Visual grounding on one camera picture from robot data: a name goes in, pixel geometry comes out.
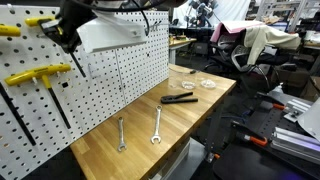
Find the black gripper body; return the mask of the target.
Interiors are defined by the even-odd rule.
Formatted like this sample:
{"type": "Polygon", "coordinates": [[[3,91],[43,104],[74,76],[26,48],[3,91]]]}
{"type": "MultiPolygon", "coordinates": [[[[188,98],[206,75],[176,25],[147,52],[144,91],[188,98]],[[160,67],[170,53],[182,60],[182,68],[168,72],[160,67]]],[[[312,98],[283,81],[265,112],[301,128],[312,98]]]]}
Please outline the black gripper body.
{"type": "Polygon", "coordinates": [[[77,29],[88,21],[96,18],[91,9],[82,4],[91,5],[93,0],[61,0],[59,27],[63,30],[61,35],[61,47],[66,53],[73,53],[81,39],[77,29]]]}

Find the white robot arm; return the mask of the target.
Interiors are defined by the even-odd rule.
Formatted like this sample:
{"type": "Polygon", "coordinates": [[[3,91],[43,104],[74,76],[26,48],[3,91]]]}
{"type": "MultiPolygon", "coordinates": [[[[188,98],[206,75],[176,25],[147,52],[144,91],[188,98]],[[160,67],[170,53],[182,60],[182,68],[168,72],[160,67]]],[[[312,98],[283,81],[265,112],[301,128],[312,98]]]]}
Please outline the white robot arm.
{"type": "Polygon", "coordinates": [[[61,0],[59,12],[36,21],[42,32],[72,54],[139,45],[147,41],[150,24],[145,10],[177,7],[186,0],[61,0]]]}

